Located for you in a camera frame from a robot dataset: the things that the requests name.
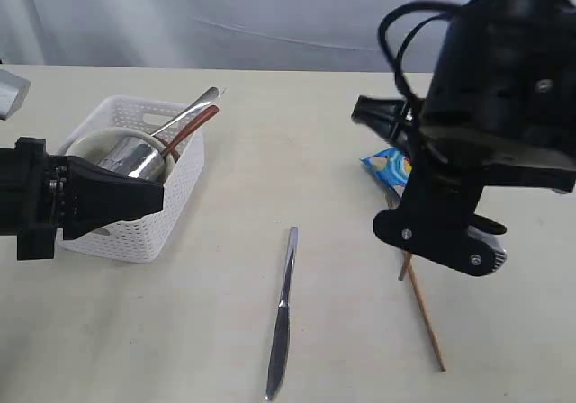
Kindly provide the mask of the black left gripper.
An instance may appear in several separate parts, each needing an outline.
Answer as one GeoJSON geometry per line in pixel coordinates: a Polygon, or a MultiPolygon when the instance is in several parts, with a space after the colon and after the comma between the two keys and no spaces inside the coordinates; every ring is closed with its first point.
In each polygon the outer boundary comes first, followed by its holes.
{"type": "Polygon", "coordinates": [[[52,259],[62,229],[73,240],[118,221],[163,210],[164,186],[50,155],[44,139],[1,149],[1,235],[17,238],[19,260],[52,259]]]}

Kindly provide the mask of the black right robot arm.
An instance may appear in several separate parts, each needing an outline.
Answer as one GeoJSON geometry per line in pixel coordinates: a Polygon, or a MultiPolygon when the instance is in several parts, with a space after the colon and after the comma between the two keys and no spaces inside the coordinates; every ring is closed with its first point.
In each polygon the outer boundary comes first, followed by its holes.
{"type": "Polygon", "coordinates": [[[418,0],[377,30],[399,97],[362,96],[353,121],[413,165],[398,204],[474,207],[487,186],[575,186],[575,7],[570,0],[418,0]],[[425,96],[410,87],[388,32],[425,13],[447,29],[425,96]]]}

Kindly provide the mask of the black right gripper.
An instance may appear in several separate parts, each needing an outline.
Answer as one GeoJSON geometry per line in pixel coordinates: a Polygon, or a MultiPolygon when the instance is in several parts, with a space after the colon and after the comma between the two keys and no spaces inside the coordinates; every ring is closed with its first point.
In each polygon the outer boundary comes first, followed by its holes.
{"type": "Polygon", "coordinates": [[[470,123],[413,125],[404,99],[360,95],[351,114],[379,138],[407,151],[413,164],[398,208],[431,209],[456,203],[473,210],[486,186],[575,187],[575,125],[515,123],[495,130],[470,123]]]}

